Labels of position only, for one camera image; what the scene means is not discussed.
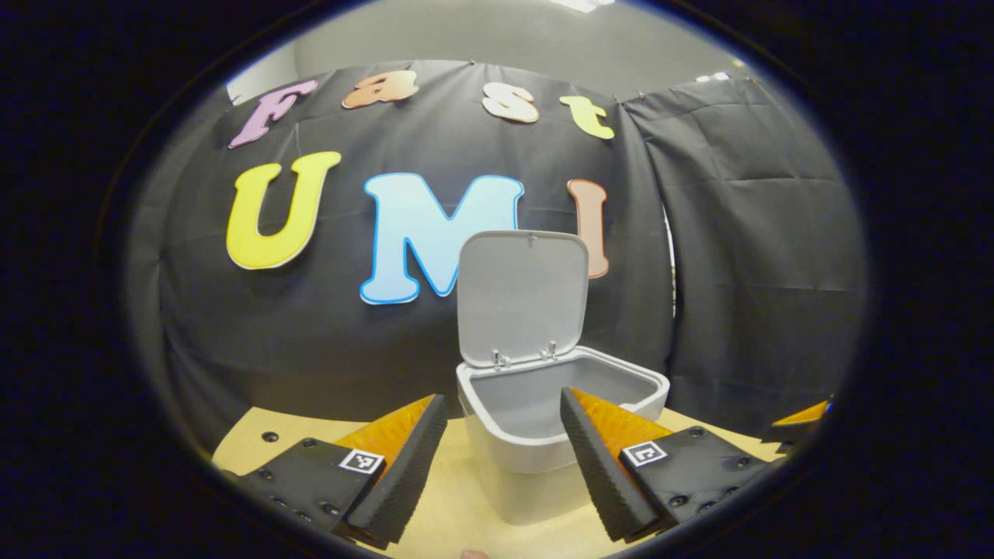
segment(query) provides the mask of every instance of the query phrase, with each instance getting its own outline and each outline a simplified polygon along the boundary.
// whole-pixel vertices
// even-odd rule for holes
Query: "foam letter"
[[[371,76],[356,84],[356,90],[345,96],[342,106],[356,108],[378,100],[389,102],[406,99],[419,89],[414,85],[415,79],[417,73],[410,70],[394,70]]]
[[[539,110],[532,101],[535,98],[527,90],[491,82],[483,86],[483,107],[494,116],[517,120],[518,122],[535,122],[539,119]]]
[[[415,174],[379,175],[366,182],[365,190],[377,205],[373,277],[359,289],[369,304],[410,302],[417,297],[420,285],[408,275],[407,246],[434,292],[449,295],[462,245],[480,231],[518,229],[518,198],[525,192],[514,179],[477,177],[448,217],[424,179]]]
[[[573,113],[573,122],[580,127],[580,130],[600,139],[611,139],[614,137],[614,130],[603,126],[597,120],[598,116],[607,116],[603,108],[593,104],[590,99],[575,95],[560,97],[562,104],[568,105]]]
[[[311,80],[303,84],[283,88],[282,90],[268,93],[258,99],[258,106],[251,114],[242,128],[242,132],[235,136],[232,143],[228,144],[229,149],[234,149],[240,145],[256,141],[269,132],[266,123],[272,118],[273,122],[280,120],[297,100],[298,95],[307,95],[317,88],[317,81]]]
[[[262,209],[265,190],[279,175],[278,163],[254,167],[235,181],[238,194],[228,220],[228,256],[248,270],[276,268],[300,254],[314,233],[317,207],[328,169],[342,160],[337,151],[319,151],[304,155],[293,162],[297,184],[290,201],[286,225],[275,235],[264,237],[258,232],[258,213]]]
[[[607,193],[599,184],[588,180],[572,180],[566,184],[566,188],[577,202],[578,235],[590,254],[587,274],[590,278],[600,278],[607,274],[602,212]]]

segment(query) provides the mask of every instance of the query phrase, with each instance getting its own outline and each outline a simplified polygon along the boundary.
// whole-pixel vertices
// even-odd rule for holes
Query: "purple letter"
[[[248,118],[248,122],[242,132],[235,136],[232,143],[228,144],[229,149],[235,149],[240,145],[256,141],[263,137],[269,128],[265,125],[272,118],[273,122],[280,120],[297,100],[298,95],[307,95],[317,88],[317,80],[296,84],[289,88],[265,94],[258,99],[258,106],[255,112]]]

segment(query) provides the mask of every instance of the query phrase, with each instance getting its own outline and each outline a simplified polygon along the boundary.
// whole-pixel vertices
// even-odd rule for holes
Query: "letter m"
[[[365,190],[377,205],[373,276],[359,289],[369,304],[417,298],[420,285],[408,275],[408,246],[434,292],[449,295],[459,272],[462,245],[480,231],[518,229],[518,198],[525,192],[514,179],[477,177],[448,217],[419,175],[375,176]]]

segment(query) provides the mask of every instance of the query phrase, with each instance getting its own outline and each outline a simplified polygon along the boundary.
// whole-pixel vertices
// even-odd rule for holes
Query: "orange letter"
[[[483,86],[483,108],[494,116],[517,120],[518,122],[535,122],[539,119],[539,110],[532,101],[535,98],[527,90],[491,82]]]
[[[600,278],[607,274],[607,256],[604,255],[604,224],[601,206],[607,200],[607,193],[597,183],[588,180],[572,180],[566,183],[567,190],[577,202],[577,230],[590,253],[590,278]]]
[[[562,104],[568,105],[573,113],[573,122],[580,127],[580,130],[600,139],[611,139],[614,137],[614,130],[602,125],[598,116],[607,116],[603,108],[593,104],[590,99],[581,96],[560,97]]]
[[[372,76],[356,84],[356,90],[346,95],[342,101],[345,108],[366,106],[381,100],[383,102],[401,100],[417,93],[414,85],[417,73],[410,70],[395,70]]]

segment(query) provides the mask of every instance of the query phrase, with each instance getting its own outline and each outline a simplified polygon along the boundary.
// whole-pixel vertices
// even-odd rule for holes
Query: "black fabric backdrop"
[[[417,72],[414,96],[341,106],[359,80],[404,69]],[[251,144],[227,149],[254,101],[179,135],[137,204],[127,303],[139,344],[162,356],[148,371],[153,385],[205,450],[250,406],[370,421],[437,392],[453,396],[450,417],[461,415],[455,294],[435,295],[409,252],[416,300],[359,298],[376,216],[363,184],[389,172],[424,177],[449,214],[474,178],[515,178],[525,186],[519,228],[567,233],[577,231],[567,181],[603,186],[610,271],[590,281],[580,344],[666,374],[678,412],[755,434],[824,399],[848,366],[866,290],[855,209],[817,137],[755,83],[692,84],[617,104],[464,62],[384,63],[317,80]],[[486,112],[488,82],[531,92],[539,121]],[[559,103],[568,94],[605,108],[615,137],[582,132]],[[263,234],[275,233],[295,182],[290,164],[326,150],[342,162],[328,173],[304,252],[274,270],[237,267],[225,247],[235,179],[283,166],[259,220]],[[675,331],[663,201],[677,258]]]

